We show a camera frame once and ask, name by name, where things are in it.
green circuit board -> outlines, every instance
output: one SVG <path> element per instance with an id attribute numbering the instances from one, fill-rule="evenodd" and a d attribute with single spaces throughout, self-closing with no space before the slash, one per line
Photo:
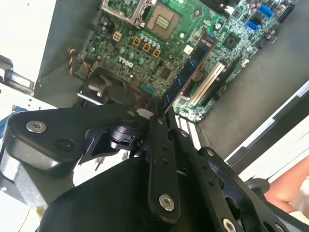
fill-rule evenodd
<path id="1" fill-rule="evenodd" d="M 111 7 L 131 17 L 140 0 L 113 0 Z M 270 1 L 251 1 L 273 5 L 271 18 L 259 16 L 260 26 L 254 31 L 246 24 L 253 14 L 248 0 L 234 6 L 229 18 L 215 13 L 199 0 L 158 0 L 145 13 L 145 25 L 134 25 L 103 11 L 87 60 L 96 60 L 98 65 L 109 69 L 120 78 L 161 97 L 170 85 L 203 33 L 213 35 L 218 43 L 200 67 L 200 77 L 191 81 L 189 92 L 180 95 L 174 103 L 177 114 L 193 122 L 199 122 L 211 109 L 215 99 L 198 104 L 190 103 L 191 95 L 221 62 L 225 69 L 235 60 L 237 63 L 229 77 L 216 91 L 217 98 L 241 72 L 246 62 L 259 50 L 258 44 L 270 30 L 279 25 L 282 14 L 280 5 Z"/>

blue sata port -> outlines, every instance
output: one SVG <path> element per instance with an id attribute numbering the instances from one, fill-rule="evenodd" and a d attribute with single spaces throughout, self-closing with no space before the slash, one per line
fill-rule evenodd
<path id="1" fill-rule="evenodd" d="M 144 91 L 150 93 L 152 96 L 155 96 L 156 90 L 155 90 L 154 88 L 152 88 L 152 87 L 150 87 L 150 86 L 147 86 L 147 85 L 141 85 L 140 88 L 141 88 L 142 90 L 144 90 Z"/>
<path id="2" fill-rule="evenodd" d="M 274 15 L 274 12 L 265 5 L 261 5 L 258 9 L 258 12 L 263 15 L 265 18 L 271 18 Z"/>
<path id="3" fill-rule="evenodd" d="M 257 31 L 259 30 L 259 25 L 257 25 L 256 23 L 254 23 L 252 20 L 249 20 L 247 22 L 247 27 L 249 27 L 251 30 Z"/>

bolt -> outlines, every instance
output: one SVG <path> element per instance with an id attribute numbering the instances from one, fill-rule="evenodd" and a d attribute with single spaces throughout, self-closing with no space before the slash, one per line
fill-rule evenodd
<path id="1" fill-rule="evenodd" d="M 46 125 L 40 121 L 30 121 L 26 124 L 26 128 L 28 131 L 33 133 L 43 133 L 46 131 Z"/>
<path id="2" fill-rule="evenodd" d="M 163 124 L 163 121 L 159 118 L 157 118 L 157 122 L 160 123 L 160 124 Z"/>
<path id="3" fill-rule="evenodd" d="M 221 28 L 221 23 L 216 23 L 216 25 L 214 26 L 217 30 L 219 30 Z"/>
<path id="4" fill-rule="evenodd" d="M 182 132 L 181 132 L 181 133 L 182 133 L 182 135 L 183 135 L 184 137 L 188 137 L 187 132 L 185 132 L 185 131 L 183 131 L 183 130 L 182 130 Z"/>
<path id="5" fill-rule="evenodd" d="M 222 223 L 227 232 L 236 232 L 234 224 L 229 219 L 224 218 Z"/>
<path id="6" fill-rule="evenodd" d="M 175 208 L 175 203 L 173 199 L 167 194 L 162 194 L 159 197 L 159 202 L 160 202 L 161 207 L 164 208 L 168 212 L 173 211 Z"/>
<path id="7" fill-rule="evenodd" d="M 213 155 L 214 155 L 213 152 L 210 151 L 210 150 L 208 150 L 207 153 L 208 153 L 208 155 L 210 155 L 210 156 L 213 156 Z"/>
<path id="8" fill-rule="evenodd" d="M 282 227 L 279 224 L 275 224 L 275 226 L 276 226 L 276 228 L 279 232 L 284 232 L 284 230 L 282 229 Z"/>
<path id="9" fill-rule="evenodd" d="M 131 116 L 135 116 L 135 113 L 134 113 L 133 111 L 131 111 L 131 110 L 128 110 L 127 113 L 128 113 L 129 115 L 131 115 Z"/>

black fan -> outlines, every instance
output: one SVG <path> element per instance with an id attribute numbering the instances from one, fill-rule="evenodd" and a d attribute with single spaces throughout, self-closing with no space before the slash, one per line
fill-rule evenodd
<path id="1" fill-rule="evenodd" d="M 116 77 L 110 71 L 97 68 L 79 89 L 78 105 L 124 104 L 145 108 L 151 94 Z"/>

skin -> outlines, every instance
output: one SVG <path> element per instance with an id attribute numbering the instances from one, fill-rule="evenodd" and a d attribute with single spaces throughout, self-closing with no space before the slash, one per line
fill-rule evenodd
<path id="1" fill-rule="evenodd" d="M 270 184 L 269 191 L 265 193 L 267 201 L 286 213 L 297 211 L 290 202 L 298 195 L 307 176 L 309 176 L 309 156 Z"/>

